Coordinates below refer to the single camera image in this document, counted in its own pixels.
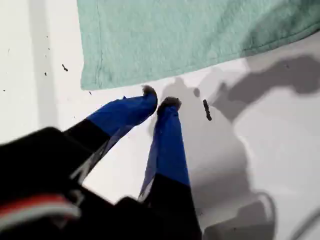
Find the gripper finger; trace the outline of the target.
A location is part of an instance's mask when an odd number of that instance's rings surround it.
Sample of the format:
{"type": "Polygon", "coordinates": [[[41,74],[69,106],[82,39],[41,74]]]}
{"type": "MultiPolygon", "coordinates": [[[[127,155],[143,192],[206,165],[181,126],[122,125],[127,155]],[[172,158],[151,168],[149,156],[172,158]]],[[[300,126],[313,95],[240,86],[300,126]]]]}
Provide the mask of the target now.
{"type": "Polygon", "coordinates": [[[144,85],[142,91],[141,96],[123,97],[103,105],[64,132],[90,151],[90,156],[70,175],[72,180],[84,181],[122,137],[156,111],[158,106],[156,91],[149,85],[144,85]]]}
{"type": "Polygon", "coordinates": [[[181,101],[167,97],[157,109],[139,201],[155,215],[164,240],[200,240],[179,119],[181,101]]]}

